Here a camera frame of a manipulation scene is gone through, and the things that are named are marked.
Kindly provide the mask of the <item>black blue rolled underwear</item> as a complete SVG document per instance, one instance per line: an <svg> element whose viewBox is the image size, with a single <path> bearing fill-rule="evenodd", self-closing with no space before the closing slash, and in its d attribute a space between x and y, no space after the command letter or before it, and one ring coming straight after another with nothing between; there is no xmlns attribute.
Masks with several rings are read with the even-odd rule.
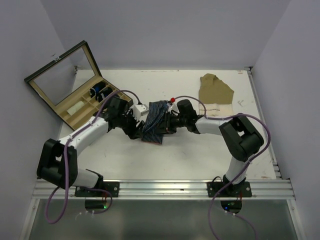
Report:
<svg viewBox="0 0 320 240"><path fill-rule="evenodd" d="M98 95L98 93L106 86L106 83L104 81L100 81L98 83L96 83L95 85L93 85L90 89L89 89L89 95L91 98L96 97Z"/></svg>

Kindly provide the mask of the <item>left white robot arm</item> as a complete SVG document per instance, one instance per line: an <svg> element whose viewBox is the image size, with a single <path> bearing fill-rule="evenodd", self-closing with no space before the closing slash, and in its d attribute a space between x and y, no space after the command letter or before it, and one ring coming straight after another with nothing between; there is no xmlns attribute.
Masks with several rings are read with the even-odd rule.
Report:
<svg viewBox="0 0 320 240"><path fill-rule="evenodd" d="M147 105L129 103L119 97L107 101L107 106L71 134L48 139L42 148L36 175L39 179L67 190L86 188L92 196L103 193L103 176L78 166L78 157L90 144L115 128L120 128L131 139L142 137L144 122L140 118L149 112Z"/></svg>

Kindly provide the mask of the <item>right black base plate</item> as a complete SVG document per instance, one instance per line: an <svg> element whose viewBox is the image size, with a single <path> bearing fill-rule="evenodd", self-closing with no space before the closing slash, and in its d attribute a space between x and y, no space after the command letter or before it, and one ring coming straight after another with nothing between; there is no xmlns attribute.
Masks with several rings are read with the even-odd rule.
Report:
<svg viewBox="0 0 320 240"><path fill-rule="evenodd" d="M206 183L206 189L209 198L213 198L216 193L224 187L224 183L221 181L209 181ZM223 189L218 195L218 198L250 198L252 197L251 185L248 181L239 183L236 185L229 185Z"/></svg>

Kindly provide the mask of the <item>navy striped underwear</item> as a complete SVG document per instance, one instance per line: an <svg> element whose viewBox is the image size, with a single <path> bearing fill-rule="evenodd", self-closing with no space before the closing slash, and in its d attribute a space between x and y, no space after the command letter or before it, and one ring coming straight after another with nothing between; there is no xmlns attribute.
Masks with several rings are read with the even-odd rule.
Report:
<svg viewBox="0 0 320 240"><path fill-rule="evenodd" d="M144 143L161 145L163 142L163 135L157 134L155 131L168 110L168 101L160 100L149 102L148 107L149 112L142 129L141 141Z"/></svg>

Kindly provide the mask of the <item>black white rolled underwear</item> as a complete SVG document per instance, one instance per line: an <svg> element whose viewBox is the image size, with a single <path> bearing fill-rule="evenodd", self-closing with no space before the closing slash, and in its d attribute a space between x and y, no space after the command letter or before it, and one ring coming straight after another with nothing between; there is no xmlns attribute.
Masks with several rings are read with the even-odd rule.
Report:
<svg viewBox="0 0 320 240"><path fill-rule="evenodd" d="M106 87L106 88L102 89L100 92L97 93L95 99L100 103L108 95L110 95L112 92L113 92L113 89L111 87Z"/></svg>

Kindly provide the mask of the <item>olive tan underwear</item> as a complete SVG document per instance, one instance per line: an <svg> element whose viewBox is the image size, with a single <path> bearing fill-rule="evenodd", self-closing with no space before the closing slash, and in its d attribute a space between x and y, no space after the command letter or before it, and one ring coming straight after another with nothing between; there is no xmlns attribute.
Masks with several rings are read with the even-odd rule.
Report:
<svg viewBox="0 0 320 240"><path fill-rule="evenodd" d="M208 117L227 117L233 111L234 90L216 75L206 73L200 77L198 99L204 104Z"/></svg>

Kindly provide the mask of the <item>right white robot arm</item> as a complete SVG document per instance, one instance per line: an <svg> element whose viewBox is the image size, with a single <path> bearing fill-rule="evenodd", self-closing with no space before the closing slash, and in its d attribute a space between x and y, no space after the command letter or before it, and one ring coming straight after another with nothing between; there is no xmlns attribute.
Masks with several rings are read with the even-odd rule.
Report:
<svg viewBox="0 0 320 240"><path fill-rule="evenodd" d="M227 196L235 196L245 184L250 160L264 144L262 135L244 114L237 114L226 120L211 119L197 114L187 99L179 101L176 106L178 111L168 110L155 128L155 133L174 134L177 128L185 127L198 135L222 136L231 160L222 178L221 188Z"/></svg>

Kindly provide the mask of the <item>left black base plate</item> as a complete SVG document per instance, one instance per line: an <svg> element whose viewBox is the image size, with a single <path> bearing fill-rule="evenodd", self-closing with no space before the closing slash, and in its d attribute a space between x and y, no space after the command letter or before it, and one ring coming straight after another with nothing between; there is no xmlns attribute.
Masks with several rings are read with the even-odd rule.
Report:
<svg viewBox="0 0 320 240"><path fill-rule="evenodd" d="M80 198L99 198L119 196L120 183L118 181L104 181L94 188L76 187L74 195Z"/></svg>

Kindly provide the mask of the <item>aluminium front rail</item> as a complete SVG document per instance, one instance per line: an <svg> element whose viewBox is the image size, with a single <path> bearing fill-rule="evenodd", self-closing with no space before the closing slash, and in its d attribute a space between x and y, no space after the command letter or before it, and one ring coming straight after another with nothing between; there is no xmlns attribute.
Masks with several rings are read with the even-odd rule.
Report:
<svg viewBox="0 0 320 240"><path fill-rule="evenodd" d="M209 180L105 180L119 182L118 198L122 200L206 200ZM217 197L218 199L250 200L294 200L295 194L290 180L247 180L252 197Z"/></svg>

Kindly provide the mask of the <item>white rolled cloth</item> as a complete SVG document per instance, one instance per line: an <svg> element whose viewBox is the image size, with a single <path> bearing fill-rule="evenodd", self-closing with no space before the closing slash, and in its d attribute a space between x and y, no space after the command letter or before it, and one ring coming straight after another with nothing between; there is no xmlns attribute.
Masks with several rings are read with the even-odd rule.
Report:
<svg viewBox="0 0 320 240"><path fill-rule="evenodd" d="M80 110L83 106L85 105L85 103L83 101L78 101L75 105L73 105L72 107L70 107L69 109L66 110L66 112L72 116L74 115L78 110Z"/></svg>

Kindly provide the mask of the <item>black compartment storage box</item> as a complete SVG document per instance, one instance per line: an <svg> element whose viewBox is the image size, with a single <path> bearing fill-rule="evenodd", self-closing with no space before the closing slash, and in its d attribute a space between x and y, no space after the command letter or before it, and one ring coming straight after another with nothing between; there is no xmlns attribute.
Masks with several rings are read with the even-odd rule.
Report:
<svg viewBox="0 0 320 240"><path fill-rule="evenodd" d="M127 94L106 80L92 54L88 43L83 40L62 55L41 67L24 79L39 97L59 116L72 130L83 126L103 105L96 97L90 97L90 88L103 81L119 98L133 105ZM75 114L69 115L67 109L77 102L84 106Z"/></svg>

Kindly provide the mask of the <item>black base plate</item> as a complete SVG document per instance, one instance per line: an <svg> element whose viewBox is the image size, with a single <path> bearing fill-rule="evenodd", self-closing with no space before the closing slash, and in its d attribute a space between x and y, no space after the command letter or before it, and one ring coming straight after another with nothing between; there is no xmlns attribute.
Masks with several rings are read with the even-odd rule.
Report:
<svg viewBox="0 0 320 240"><path fill-rule="evenodd" d="M99 198L119 196L120 183L118 181L104 181L94 188L76 187L74 195L80 198Z"/></svg>
<svg viewBox="0 0 320 240"><path fill-rule="evenodd" d="M206 189L209 198L213 198L216 193L224 187L224 183L221 181L209 181L206 183ZM248 181L239 183L236 185L229 185L223 189L218 195L218 198L250 198L252 197L251 185Z"/></svg>

